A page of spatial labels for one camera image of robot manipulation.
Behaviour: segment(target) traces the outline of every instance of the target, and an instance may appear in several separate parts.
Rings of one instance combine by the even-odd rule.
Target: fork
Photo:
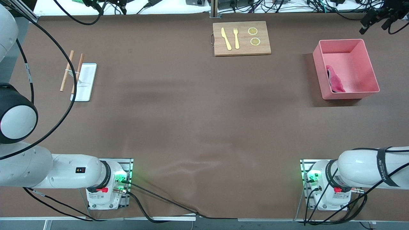
[[[237,28],[233,28],[233,33],[234,33],[234,37],[235,37],[235,46],[236,46],[236,50],[240,49],[240,46],[238,45],[238,38],[237,38],[237,34],[238,34],[238,29]]]

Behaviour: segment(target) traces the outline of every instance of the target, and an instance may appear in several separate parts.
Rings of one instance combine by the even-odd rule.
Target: pink bin
[[[321,40],[312,55],[323,99],[361,99],[379,92],[364,40]],[[331,90],[326,65],[334,68],[345,92]]]

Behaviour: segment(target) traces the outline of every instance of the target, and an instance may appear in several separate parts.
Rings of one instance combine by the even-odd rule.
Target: wooden cutting board
[[[231,50],[227,50],[225,39],[222,37],[222,27],[225,33]],[[258,30],[256,35],[250,35],[248,29],[255,27]],[[234,47],[233,28],[238,29],[238,42],[240,49]],[[214,56],[245,56],[245,55],[267,55],[271,54],[270,40],[268,38],[267,25],[265,21],[254,22],[231,22],[231,23],[213,23],[214,35]],[[252,38],[259,38],[260,44],[254,46],[250,43]]]

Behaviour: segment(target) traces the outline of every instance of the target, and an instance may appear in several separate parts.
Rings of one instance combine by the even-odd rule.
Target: knife
[[[229,43],[229,40],[227,39],[224,27],[222,27],[222,37],[225,38],[227,49],[231,50],[231,45]]]

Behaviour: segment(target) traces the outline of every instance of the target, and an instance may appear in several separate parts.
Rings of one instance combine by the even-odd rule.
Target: wooden stick
[[[71,50],[70,61],[72,61],[73,56],[74,56],[74,50]],[[64,92],[65,83],[67,82],[67,77],[68,77],[68,70],[70,69],[70,63],[69,62],[67,63],[67,67],[65,69],[66,69],[66,71],[64,73],[63,82],[61,83],[60,92]]]
[[[81,73],[81,68],[82,68],[82,62],[84,61],[84,54],[81,54],[81,57],[79,58],[79,64],[78,64],[78,70],[75,74],[75,77],[77,78],[77,85],[78,85],[78,79],[79,79],[79,74]],[[74,85],[72,85],[72,91],[71,94],[74,94]]]

